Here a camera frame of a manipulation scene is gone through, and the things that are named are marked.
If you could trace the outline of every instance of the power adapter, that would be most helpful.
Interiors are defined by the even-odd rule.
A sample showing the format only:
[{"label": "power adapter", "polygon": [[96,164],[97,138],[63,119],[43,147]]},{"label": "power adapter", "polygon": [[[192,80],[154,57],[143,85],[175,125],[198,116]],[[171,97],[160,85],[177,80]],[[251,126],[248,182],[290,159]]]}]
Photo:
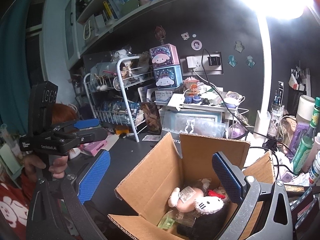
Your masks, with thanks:
[{"label": "power adapter", "polygon": [[208,57],[209,66],[219,66],[221,65],[220,57]]}]

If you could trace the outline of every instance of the yellow book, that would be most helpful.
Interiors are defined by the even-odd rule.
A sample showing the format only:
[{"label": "yellow book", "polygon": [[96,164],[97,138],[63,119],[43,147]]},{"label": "yellow book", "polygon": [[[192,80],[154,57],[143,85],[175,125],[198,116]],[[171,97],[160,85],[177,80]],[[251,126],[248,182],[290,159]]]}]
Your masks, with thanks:
[{"label": "yellow book", "polygon": [[110,9],[109,5],[107,4],[107,1],[103,1],[103,5],[104,5],[104,7],[105,7],[110,19],[112,19],[113,15],[112,15],[112,12],[111,12],[111,9]]}]

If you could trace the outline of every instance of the blue gripper pad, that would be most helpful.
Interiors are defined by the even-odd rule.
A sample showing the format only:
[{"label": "blue gripper pad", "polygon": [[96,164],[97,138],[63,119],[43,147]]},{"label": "blue gripper pad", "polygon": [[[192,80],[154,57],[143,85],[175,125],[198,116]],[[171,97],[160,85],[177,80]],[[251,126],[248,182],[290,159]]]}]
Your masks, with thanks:
[{"label": "blue gripper pad", "polygon": [[88,119],[88,120],[81,120],[76,122],[73,126],[78,129],[84,129],[89,127],[96,127],[100,124],[98,118]]},{"label": "blue gripper pad", "polygon": [[79,183],[78,198],[81,204],[87,200],[91,200],[109,165],[110,154],[104,150]]},{"label": "blue gripper pad", "polygon": [[238,205],[241,204],[243,202],[241,185],[217,153],[212,156],[212,167],[230,200]]}]

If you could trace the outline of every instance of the white metal tube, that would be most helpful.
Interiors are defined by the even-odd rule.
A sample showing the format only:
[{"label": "white metal tube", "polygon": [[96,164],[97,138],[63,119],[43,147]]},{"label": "white metal tube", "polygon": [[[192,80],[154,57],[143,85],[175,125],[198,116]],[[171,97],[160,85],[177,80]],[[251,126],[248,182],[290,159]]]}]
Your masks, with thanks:
[{"label": "white metal tube", "polygon": [[271,43],[267,24],[267,19],[264,15],[257,13],[258,24],[260,28],[262,51],[263,51],[263,91],[262,103],[260,109],[261,117],[267,117],[271,92],[271,76],[272,76],[272,58],[271,58]]},{"label": "white metal tube", "polygon": [[124,84],[123,84],[123,81],[122,81],[121,70],[120,70],[120,64],[124,60],[132,60],[132,59],[137,59],[137,58],[139,58],[139,56],[125,57],[125,58],[120,59],[118,61],[118,63],[117,63],[117,73],[118,73],[118,80],[119,80],[119,84],[120,84],[120,87],[121,87],[122,96],[123,96],[123,99],[124,99],[125,106],[127,107],[127,111],[128,111],[131,127],[132,127],[132,130],[133,130],[133,133],[134,133],[134,137],[136,138],[136,141],[139,142],[137,129],[136,129],[135,125],[134,125],[134,121],[133,121],[132,114],[131,114],[131,109],[130,109],[130,106],[129,106],[127,95],[126,95],[125,90],[124,90]]},{"label": "white metal tube", "polygon": [[91,107],[91,111],[92,111],[92,113],[93,113],[93,117],[94,117],[94,118],[97,118],[97,116],[96,116],[96,111],[94,110],[93,105],[92,105],[92,103],[91,103],[91,99],[90,99],[90,95],[89,95],[87,83],[86,83],[86,81],[85,81],[88,76],[90,76],[90,73],[88,73],[87,75],[85,75],[84,78],[83,78],[84,89],[85,89],[85,92],[86,92],[87,97],[88,97],[88,101],[89,101],[89,105],[90,105],[90,107]]}]

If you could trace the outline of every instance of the lamp base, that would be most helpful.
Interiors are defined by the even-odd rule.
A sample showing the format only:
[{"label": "lamp base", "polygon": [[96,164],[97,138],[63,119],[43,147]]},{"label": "lamp base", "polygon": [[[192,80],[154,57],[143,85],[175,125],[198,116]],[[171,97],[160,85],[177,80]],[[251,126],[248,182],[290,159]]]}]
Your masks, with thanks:
[{"label": "lamp base", "polygon": [[[269,129],[269,124],[270,124],[270,119],[271,115],[267,111],[267,113],[261,114],[260,110],[257,111],[257,118],[256,118],[256,123],[254,125],[254,130],[257,133],[260,133],[262,135],[267,135],[268,129]],[[265,137],[258,135],[256,133],[253,134],[253,137],[259,141],[259,145],[263,144],[266,140]]]}]

